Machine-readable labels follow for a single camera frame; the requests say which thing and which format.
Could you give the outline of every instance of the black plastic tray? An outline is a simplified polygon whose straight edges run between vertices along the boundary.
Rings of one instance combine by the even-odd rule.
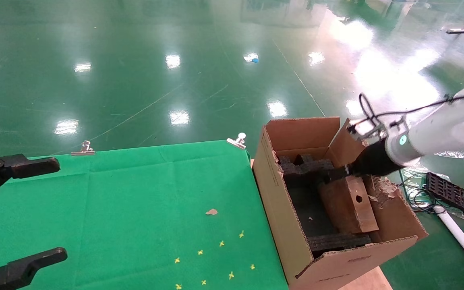
[[[442,202],[464,212],[464,189],[461,187],[429,172],[427,173],[425,189]]]

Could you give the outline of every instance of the cardboard box flap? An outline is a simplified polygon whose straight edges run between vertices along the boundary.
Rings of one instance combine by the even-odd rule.
[[[327,252],[313,261],[289,290],[337,290],[416,243],[417,236]]]
[[[266,124],[275,151],[328,147],[339,127],[339,117],[280,119]]]
[[[374,242],[385,242],[411,235],[417,235],[420,240],[429,235],[394,183],[387,178],[375,176],[364,176],[363,182],[367,194],[375,197],[370,203],[379,226],[377,234],[380,240]]]
[[[329,150],[332,150],[333,155],[336,158],[335,161],[332,160],[335,167],[352,163],[365,148],[361,141],[355,140],[346,130],[349,124],[350,120],[346,119],[343,127],[341,127],[329,147]]]
[[[313,254],[296,216],[286,184],[278,171],[265,127],[261,130],[253,169],[282,268],[286,277],[294,280],[313,260]]]

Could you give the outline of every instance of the wooden block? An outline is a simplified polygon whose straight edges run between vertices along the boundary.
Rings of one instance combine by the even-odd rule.
[[[362,178],[348,176],[319,188],[327,214],[340,233],[377,231],[377,221]]]

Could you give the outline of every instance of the white pipe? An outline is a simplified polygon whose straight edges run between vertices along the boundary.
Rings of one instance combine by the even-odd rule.
[[[464,233],[452,219],[452,217],[446,212],[445,208],[443,206],[437,205],[434,207],[434,211],[438,214],[438,217],[445,224],[447,229],[451,231],[452,235],[457,239],[459,244],[461,244],[464,249]]]

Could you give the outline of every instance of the black cable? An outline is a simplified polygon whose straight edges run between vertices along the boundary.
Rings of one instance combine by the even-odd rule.
[[[444,99],[444,100],[442,100],[442,101],[435,101],[434,103],[429,104],[429,105],[427,105],[427,106],[423,106],[423,107],[420,107],[420,108],[416,108],[416,109],[412,109],[412,110],[407,110],[407,111],[391,111],[391,112],[384,112],[384,113],[380,113],[380,114],[374,114],[374,115],[372,115],[372,116],[368,116],[368,115],[367,115],[367,117],[366,117],[365,119],[363,119],[363,120],[361,120],[361,121],[359,121],[359,122],[353,124],[353,126],[358,125],[358,124],[363,123],[363,122],[366,122],[366,121],[369,121],[369,120],[372,120],[372,119],[374,119],[374,118],[375,118],[376,120],[378,120],[377,118],[378,118],[378,117],[381,117],[381,116],[388,116],[388,115],[391,115],[391,114],[409,114],[409,113],[417,112],[417,111],[419,111],[419,110],[422,110],[422,109],[425,109],[425,108],[429,108],[429,107],[433,107],[433,106],[436,106],[436,105],[441,105],[441,104],[444,104],[444,103],[452,103],[452,102],[457,101],[457,100],[459,100],[459,99],[464,99],[464,96],[462,96],[462,97],[447,98],[447,99]]]
[[[432,213],[432,214],[439,214],[437,213],[435,210],[434,210],[434,207],[437,206],[437,205],[441,205],[443,206],[443,211],[441,213],[444,213],[446,211],[446,207],[448,206],[445,206],[442,202],[440,202],[440,200],[438,200],[433,193],[431,193],[430,191],[428,191],[427,189],[425,188],[422,188],[422,187],[418,187],[418,186],[414,186],[414,185],[410,185],[410,184],[405,184],[405,182],[407,180],[410,180],[411,178],[415,177],[415,176],[418,176],[418,175],[425,175],[425,173],[415,173],[413,174],[412,176],[406,178],[403,182],[399,183],[397,186],[400,186],[404,189],[404,193],[405,193],[405,198],[406,198],[406,201],[409,203],[409,205],[411,206],[411,209],[416,212],[416,213],[421,213],[421,212],[427,212],[427,213]],[[406,188],[411,188],[413,189],[414,193],[416,193],[412,199],[409,198],[409,192]],[[418,202],[416,202],[416,197],[420,194],[424,194],[427,195],[427,197],[429,197],[429,200],[430,200],[430,203],[428,206],[421,206],[420,204],[418,204]]]
[[[365,105],[363,103],[363,100],[366,102],[366,105],[368,106],[368,110],[370,110],[370,113],[372,115],[369,115],[368,112],[366,111],[365,109]],[[359,94],[359,105],[361,106],[361,110],[362,112],[365,114],[365,116],[367,117],[367,119],[370,121],[370,123],[372,123],[372,125],[375,127],[377,125],[379,125],[381,123],[381,121],[377,118],[377,117],[374,117],[375,116],[375,112],[372,108],[372,105],[370,104],[370,102],[368,101],[368,98],[366,97],[366,95],[364,93],[360,93]]]

